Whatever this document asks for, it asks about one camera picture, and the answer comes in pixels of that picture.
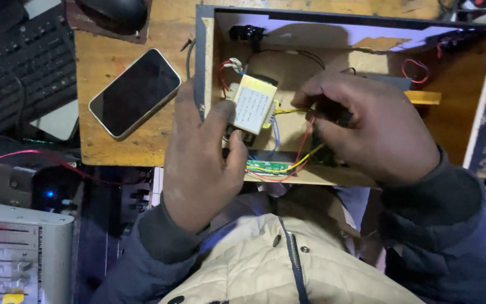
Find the person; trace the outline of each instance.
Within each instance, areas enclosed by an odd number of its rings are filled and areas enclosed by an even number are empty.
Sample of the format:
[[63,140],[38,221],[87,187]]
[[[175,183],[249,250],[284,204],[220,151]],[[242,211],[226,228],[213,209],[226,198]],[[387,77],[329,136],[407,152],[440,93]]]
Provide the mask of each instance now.
[[91,303],[486,303],[485,186],[448,162],[396,88],[327,70],[292,104],[308,108],[319,95],[353,114],[343,128],[309,113],[321,140],[383,189],[385,274],[348,253],[338,223],[309,210],[319,196],[282,196],[275,214],[250,204],[254,215],[213,230],[242,187],[247,149],[235,131],[223,159],[235,106],[222,101],[201,121],[191,80],[175,99],[161,204],[141,214]]

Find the computer mouse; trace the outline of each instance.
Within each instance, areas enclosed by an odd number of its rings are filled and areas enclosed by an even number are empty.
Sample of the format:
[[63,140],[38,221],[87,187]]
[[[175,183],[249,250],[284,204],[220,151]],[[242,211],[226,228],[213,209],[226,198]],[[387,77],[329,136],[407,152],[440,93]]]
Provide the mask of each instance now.
[[144,0],[76,0],[97,25],[122,35],[141,30],[147,20]]

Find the man's right hand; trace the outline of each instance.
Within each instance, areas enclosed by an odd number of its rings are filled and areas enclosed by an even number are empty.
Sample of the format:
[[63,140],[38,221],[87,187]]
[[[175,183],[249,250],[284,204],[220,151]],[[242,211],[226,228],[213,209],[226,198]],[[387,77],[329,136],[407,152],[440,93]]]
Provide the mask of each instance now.
[[376,181],[415,182],[440,162],[436,143],[399,89],[327,70],[307,81],[292,105],[309,108],[318,95],[327,97],[320,102],[339,102],[353,115],[348,128],[342,128],[317,113],[314,127],[321,139],[339,158]]

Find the white wire connector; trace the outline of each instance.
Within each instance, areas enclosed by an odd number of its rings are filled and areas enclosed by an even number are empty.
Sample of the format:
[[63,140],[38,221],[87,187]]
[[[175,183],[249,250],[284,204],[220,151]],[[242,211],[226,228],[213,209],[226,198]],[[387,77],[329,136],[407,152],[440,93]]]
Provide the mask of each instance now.
[[243,65],[241,61],[237,58],[229,59],[232,63],[225,63],[224,66],[227,68],[233,68],[236,73],[243,73]]

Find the dark jacket sleeve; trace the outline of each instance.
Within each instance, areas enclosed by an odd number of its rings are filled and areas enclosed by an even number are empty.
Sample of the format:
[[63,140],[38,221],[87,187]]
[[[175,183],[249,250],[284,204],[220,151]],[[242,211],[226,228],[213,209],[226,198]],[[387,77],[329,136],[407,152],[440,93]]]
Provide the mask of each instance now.
[[189,273],[205,234],[179,228],[161,199],[159,206],[138,218],[125,254],[108,272],[91,304],[158,302]]
[[440,152],[418,183],[384,189],[386,275],[426,302],[486,303],[486,188]]

